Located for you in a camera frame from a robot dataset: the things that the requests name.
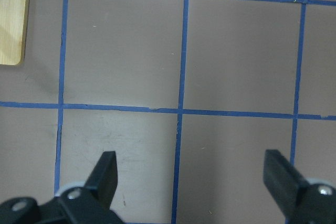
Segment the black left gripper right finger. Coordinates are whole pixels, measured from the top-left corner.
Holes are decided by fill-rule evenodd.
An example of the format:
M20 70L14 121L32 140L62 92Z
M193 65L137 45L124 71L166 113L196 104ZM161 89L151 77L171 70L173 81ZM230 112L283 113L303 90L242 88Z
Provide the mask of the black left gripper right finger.
M335 223L335 186L305 178L278 150L265 151L263 182L288 223Z

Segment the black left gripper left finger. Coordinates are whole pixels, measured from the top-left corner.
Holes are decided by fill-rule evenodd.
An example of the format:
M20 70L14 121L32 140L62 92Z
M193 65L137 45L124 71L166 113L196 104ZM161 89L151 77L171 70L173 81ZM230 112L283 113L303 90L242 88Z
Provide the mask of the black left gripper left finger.
M123 223L110 209L118 185L115 151L103 152L82 186L39 205L31 197L1 203L1 223Z

